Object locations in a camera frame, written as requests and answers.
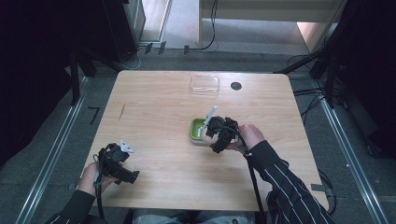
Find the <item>metal frame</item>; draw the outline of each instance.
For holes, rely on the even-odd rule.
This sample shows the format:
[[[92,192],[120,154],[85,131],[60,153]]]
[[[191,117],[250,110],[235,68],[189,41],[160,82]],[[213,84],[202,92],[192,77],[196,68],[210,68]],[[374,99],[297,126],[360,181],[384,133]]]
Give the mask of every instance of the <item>metal frame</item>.
[[[314,85],[316,87],[321,87],[320,83],[317,80],[314,81]],[[337,114],[335,113],[334,109],[330,108],[327,102],[321,101],[321,105],[327,119],[329,120],[329,123],[332,126],[335,137],[340,144],[340,148],[344,154],[344,157],[346,158],[347,164],[349,165],[350,172],[352,173],[355,182],[358,185],[359,190],[361,191],[361,196],[366,203],[369,213],[372,216],[373,222],[378,224],[389,223],[388,218],[382,208],[382,205],[379,202],[378,197],[376,196],[369,179],[364,173],[363,168],[361,167],[361,163],[356,157],[352,145],[350,145],[349,143],[347,135],[344,132],[344,129],[337,117]]]
[[[37,208],[38,203],[40,202],[41,196],[46,189],[47,184],[50,181],[50,176],[52,174],[53,169],[64,149],[64,144],[67,140],[68,135],[70,134],[70,130],[73,128],[73,124],[76,121],[79,110],[81,109],[82,103],[84,102],[84,95],[86,89],[88,87],[90,78],[84,77],[81,81],[80,90],[81,95],[77,100],[77,103],[70,107],[69,112],[67,113],[66,119],[64,120],[64,124],[59,131],[55,142],[52,145],[51,150],[49,151],[49,155],[44,162],[40,173],[38,174],[35,183],[29,191],[27,199],[23,205],[23,208],[17,218],[16,224],[25,224],[30,223]]]

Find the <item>black cable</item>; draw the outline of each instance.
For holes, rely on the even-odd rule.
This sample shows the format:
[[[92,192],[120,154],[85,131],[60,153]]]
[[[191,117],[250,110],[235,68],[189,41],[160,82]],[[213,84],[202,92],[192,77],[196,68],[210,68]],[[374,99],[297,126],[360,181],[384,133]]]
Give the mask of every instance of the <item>black cable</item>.
[[[99,216],[102,219],[105,219],[105,214],[103,212],[103,206],[102,206],[102,184],[98,185],[95,188],[95,192],[96,192],[96,202],[98,204]]]
[[[102,172],[103,172],[103,163],[107,154],[107,149],[108,146],[105,148],[104,155],[102,156],[101,160],[96,161],[95,156],[93,155],[93,159],[96,162],[97,169],[98,169],[98,177],[94,182],[95,185],[95,194],[96,194],[96,203],[98,205],[98,211],[99,211],[99,216],[102,219],[105,219],[105,213],[103,211],[103,206],[102,206]]]
[[[247,148],[245,139],[242,137],[240,132],[238,132],[237,130],[234,130],[232,128],[226,127],[226,126],[223,126],[222,128],[231,130],[236,135],[238,135],[238,138],[241,139],[242,147],[243,148]],[[248,167],[248,170],[249,170],[249,173],[250,173],[251,182],[253,183],[253,189],[254,189],[254,193],[256,195],[257,205],[259,206],[260,216],[262,218],[262,223],[266,223],[264,208],[262,207],[262,197],[260,196],[259,186],[257,185],[257,178],[256,178],[256,175],[254,174],[254,169],[253,169],[253,164],[252,164],[253,161],[252,161],[252,158],[251,158],[251,154],[248,153],[247,150],[245,150],[245,158],[247,159],[247,167]]]
[[[315,100],[316,100],[319,96],[323,96],[323,95],[322,95],[322,94],[318,94],[317,96],[315,96],[314,99],[312,99],[311,103],[309,103],[308,108],[307,108],[303,113],[301,113],[301,116],[304,116],[304,115],[305,115],[305,116],[304,116],[304,119],[303,119],[303,125],[305,125],[305,121],[306,121],[306,117],[307,117],[308,112],[309,112],[311,109],[313,109],[315,106],[317,106],[318,103],[319,103],[321,100],[324,99],[324,97],[322,97],[321,99],[319,99],[319,100],[317,100],[317,101],[315,102]]]
[[[314,58],[311,57],[311,54],[299,54],[299,55],[294,55],[294,56],[292,56],[291,58],[289,58],[288,61],[286,62],[286,66],[289,67],[290,61],[291,61],[292,59],[294,59],[294,58],[297,58],[297,57],[303,57],[303,59],[306,58],[306,57],[308,57],[308,58],[311,59],[313,62],[320,62],[320,61],[324,61],[324,60],[325,60],[325,59],[314,59]],[[304,66],[305,66],[306,68],[308,68],[309,70],[312,69],[311,67],[308,67],[308,66],[306,65],[306,63],[304,64]]]
[[[335,209],[337,208],[337,196],[335,195],[334,187],[332,186],[332,181],[330,181],[330,178],[326,176],[326,174],[324,174],[323,171],[319,169],[318,171],[319,171],[320,179],[323,180],[323,182],[327,184],[332,190],[333,206],[332,209],[329,209],[329,211],[327,212],[331,216],[335,212]]]
[[[245,158],[247,159],[247,167],[250,172],[251,182],[253,183],[254,193],[256,195],[257,205],[259,206],[262,223],[266,223],[264,208],[262,207],[262,197],[260,196],[259,186],[257,185],[256,175],[254,174],[251,155],[246,155]]]
[[[326,40],[326,36],[324,37],[324,39],[323,39],[323,44],[318,48],[318,49],[322,49],[325,45],[326,45],[326,43],[327,43],[327,40]],[[311,58],[311,60],[312,61],[314,61],[314,62],[318,62],[318,61],[323,61],[323,60],[325,60],[325,59],[312,59]],[[309,71],[311,71],[311,67],[309,67],[308,65],[306,65],[306,64],[304,64],[304,66],[307,68],[307,69],[309,69]]]
[[[307,95],[307,94],[313,94],[313,93],[324,93],[324,88],[315,88],[315,89],[310,89],[310,90],[298,90],[298,91],[293,92],[294,96]]]
[[[212,6],[212,12],[211,12],[211,15],[210,15],[210,20],[212,21],[212,29],[213,29],[213,37],[212,37],[212,40],[210,41],[210,43],[204,48],[189,49],[189,50],[204,50],[204,49],[208,49],[210,46],[212,46],[212,44],[213,44],[213,42],[215,41],[215,38],[216,38],[215,22],[216,22],[217,11],[218,11],[218,0],[214,0],[213,6]]]

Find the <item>striped sleeve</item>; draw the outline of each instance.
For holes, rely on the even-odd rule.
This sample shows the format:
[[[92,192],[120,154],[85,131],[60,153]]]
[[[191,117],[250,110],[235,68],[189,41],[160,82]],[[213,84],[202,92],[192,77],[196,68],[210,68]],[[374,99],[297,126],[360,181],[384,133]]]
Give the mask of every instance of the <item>striped sleeve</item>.
[[[253,167],[273,186],[267,196],[273,223],[334,223],[303,181],[289,170],[289,164],[266,141],[250,152]]]

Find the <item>table surface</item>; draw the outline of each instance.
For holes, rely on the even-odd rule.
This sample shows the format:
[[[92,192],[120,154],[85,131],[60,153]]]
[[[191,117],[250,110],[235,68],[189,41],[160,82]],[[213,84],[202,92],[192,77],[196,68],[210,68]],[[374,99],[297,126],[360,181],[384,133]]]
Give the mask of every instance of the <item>table surface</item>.
[[[219,78],[219,94],[197,94],[191,78]],[[239,82],[235,91],[231,83]],[[255,124],[278,155],[310,189],[321,185],[289,78],[281,74],[122,71],[108,100],[86,164],[108,143],[121,139],[135,150],[123,164],[139,170],[133,184],[111,185],[104,206],[258,211],[244,157],[217,154],[190,140],[191,121],[215,116]],[[265,204],[271,185],[256,173]],[[328,208],[324,192],[311,192]]]

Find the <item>hand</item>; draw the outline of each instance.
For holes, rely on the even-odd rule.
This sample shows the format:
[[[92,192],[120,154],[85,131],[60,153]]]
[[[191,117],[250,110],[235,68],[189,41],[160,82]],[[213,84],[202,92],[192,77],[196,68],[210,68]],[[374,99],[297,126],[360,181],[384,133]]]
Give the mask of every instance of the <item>hand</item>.
[[[265,141],[265,138],[264,138],[264,135],[262,134],[262,132],[253,124],[244,124],[242,126],[239,126],[239,133],[244,138],[248,149],[252,149],[260,142]],[[244,151],[237,147],[237,146],[241,146],[241,145],[242,145],[242,142],[239,140],[236,143],[231,143],[226,148],[237,150],[237,151],[240,151],[243,153]]]
[[[85,169],[82,174],[82,178],[79,181],[77,189],[87,192],[92,196],[96,197],[95,193],[95,186],[93,185],[93,181],[96,177],[97,167],[96,163],[90,163]],[[105,176],[105,179],[102,184],[102,192],[114,181],[117,181],[117,178],[112,176]]]

